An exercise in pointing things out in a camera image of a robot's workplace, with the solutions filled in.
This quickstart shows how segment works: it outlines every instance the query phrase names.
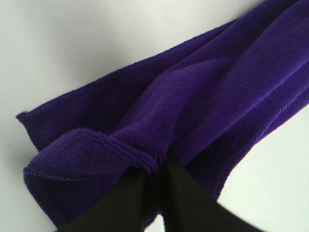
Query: microfiber towel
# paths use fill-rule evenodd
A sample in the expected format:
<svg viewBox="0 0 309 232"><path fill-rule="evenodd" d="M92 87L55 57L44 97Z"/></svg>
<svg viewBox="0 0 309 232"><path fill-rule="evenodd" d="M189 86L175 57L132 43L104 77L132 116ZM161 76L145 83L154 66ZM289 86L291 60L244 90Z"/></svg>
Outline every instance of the microfiber towel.
<svg viewBox="0 0 309 232"><path fill-rule="evenodd" d="M25 184L58 228L128 167L153 191L173 151L218 199L232 169L309 103L309 0L266 0L242 17L16 117L38 150ZM150 225L162 213L149 204Z"/></svg>

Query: black object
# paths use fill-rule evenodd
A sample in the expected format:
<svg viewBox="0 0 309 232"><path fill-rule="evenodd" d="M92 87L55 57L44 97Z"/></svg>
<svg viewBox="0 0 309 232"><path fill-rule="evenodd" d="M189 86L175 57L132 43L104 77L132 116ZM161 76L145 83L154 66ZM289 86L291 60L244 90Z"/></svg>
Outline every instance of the black object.
<svg viewBox="0 0 309 232"><path fill-rule="evenodd" d="M144 231L152 194L146 180L145 170L128 168L98 203L58 232ZM218 204L172 151L161 166L161 191L166 232L263 232Z"/></svg>

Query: white background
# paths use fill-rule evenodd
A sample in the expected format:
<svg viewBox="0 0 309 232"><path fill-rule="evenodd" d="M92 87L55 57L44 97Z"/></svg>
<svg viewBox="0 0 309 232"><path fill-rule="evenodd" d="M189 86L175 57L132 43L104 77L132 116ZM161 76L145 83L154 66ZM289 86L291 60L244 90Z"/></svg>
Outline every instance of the white background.
<svg viewBox="0 0 309 232"><path fill-rule="evenodd" d="M234 20L261 0L0 0L0 231L55 231L23 182L15 115ZM256 144L218 202L268 232L309 231L309 106ZM146 232L163 232L162 217Z"/></svg>

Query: white surface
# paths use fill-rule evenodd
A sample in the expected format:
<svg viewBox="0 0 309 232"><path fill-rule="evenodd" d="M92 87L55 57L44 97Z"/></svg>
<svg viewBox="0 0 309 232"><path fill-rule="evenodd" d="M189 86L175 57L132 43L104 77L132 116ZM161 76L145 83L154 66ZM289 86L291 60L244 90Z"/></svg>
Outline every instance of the white surface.
<svg viewBox="0 0 309 232"><path fill-rule="evenodd" d="M0 0L0 231L51 232L18 113L236 19L261 0ZM309 107L256 144L219 198L269 232L309 231ZM146 232L164 231L162 217Z"/></svg>

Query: purple towel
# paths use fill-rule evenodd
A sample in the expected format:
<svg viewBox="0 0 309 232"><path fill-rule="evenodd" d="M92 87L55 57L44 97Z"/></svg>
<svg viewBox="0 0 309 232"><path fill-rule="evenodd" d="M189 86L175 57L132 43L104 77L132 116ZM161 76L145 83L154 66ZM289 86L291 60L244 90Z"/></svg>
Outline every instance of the purple towel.
<svg viewBox="0 0 309 232"><path fill-rule="evenodd" d="M24 180L59 228L129 166L159 176L173 150L218 199L248 151L309 103L309 0L244 16L18 114L39 153ZM150 225L160 208L148 217Z"/></svg>

